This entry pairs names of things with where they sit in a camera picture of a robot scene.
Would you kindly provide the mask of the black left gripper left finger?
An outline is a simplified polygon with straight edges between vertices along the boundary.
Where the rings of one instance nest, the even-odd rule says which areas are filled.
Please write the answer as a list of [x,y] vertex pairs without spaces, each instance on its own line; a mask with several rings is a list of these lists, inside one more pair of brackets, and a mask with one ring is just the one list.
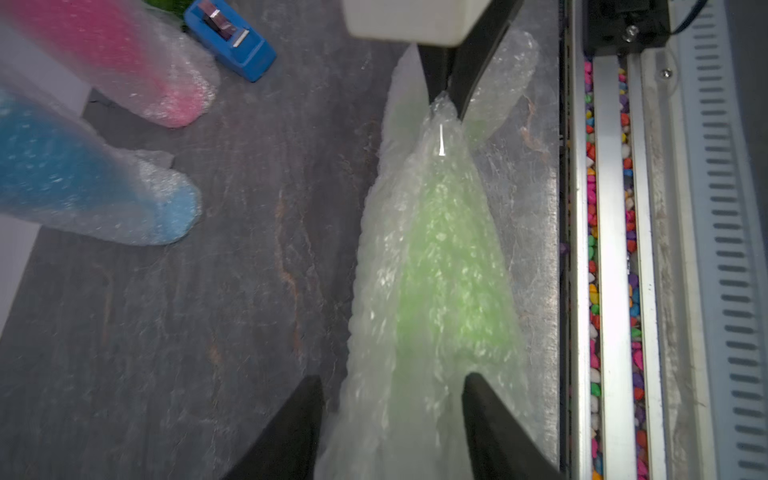
[[324,411],[319,376],[303,378],[226,479],[312,479]]

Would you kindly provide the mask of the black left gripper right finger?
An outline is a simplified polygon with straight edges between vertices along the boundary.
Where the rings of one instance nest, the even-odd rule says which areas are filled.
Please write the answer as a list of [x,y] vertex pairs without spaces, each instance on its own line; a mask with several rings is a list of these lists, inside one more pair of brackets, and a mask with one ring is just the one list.
[[486,379],[465,377],[462,411],[475,479],[562,479]]

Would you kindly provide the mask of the blue tape dispenser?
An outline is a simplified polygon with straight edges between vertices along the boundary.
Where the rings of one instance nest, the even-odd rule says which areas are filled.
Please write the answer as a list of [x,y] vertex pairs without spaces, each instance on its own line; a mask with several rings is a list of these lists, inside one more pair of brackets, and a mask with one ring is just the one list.
[[184,22],[219,62],[249,82],[258,81],[276,60],[267,40],[226,1],[193,1]]

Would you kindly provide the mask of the green plastic wine glass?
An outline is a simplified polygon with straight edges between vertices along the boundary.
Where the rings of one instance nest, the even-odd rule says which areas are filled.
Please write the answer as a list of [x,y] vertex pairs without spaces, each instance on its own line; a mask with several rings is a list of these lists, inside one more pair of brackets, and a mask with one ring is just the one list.
[[[441,122],[445,157],[438,156]],[[398,287],[398,366],[442,381],[478,372],[502,389],[525,388],[522,333],[499,234],[446,96],[432,104],[411,158],[418,191]]]

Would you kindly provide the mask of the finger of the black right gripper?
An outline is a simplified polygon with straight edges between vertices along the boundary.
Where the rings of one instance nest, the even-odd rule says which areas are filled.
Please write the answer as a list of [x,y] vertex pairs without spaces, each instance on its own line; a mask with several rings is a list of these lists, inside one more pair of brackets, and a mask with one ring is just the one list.
[[418,44],[418,53],[428,92],[428,103],[448,89],[455,62],[456,49]]
[[448,95],[459,119],[465,117],[483,73],[523,3],[523,0],[490,1],[466,39],[455,49]]

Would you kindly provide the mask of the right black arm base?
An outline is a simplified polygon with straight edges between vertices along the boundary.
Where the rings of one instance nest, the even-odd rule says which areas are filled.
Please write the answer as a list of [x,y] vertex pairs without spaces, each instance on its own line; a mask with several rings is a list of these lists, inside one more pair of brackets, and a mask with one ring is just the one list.
[[585,54],[623,56],[664,47],[671,35],[666,0],[587,0],[584,2]]

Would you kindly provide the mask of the clear adhesive tape strip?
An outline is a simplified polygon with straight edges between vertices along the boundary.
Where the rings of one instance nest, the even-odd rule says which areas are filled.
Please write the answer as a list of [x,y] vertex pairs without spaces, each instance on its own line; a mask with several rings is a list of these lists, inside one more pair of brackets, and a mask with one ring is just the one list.
[[442,123],[442,122],[439,125],[439,149],[438,149],[438,156],[440,156],[440,157],[445,157],[446,156],[444,123]]

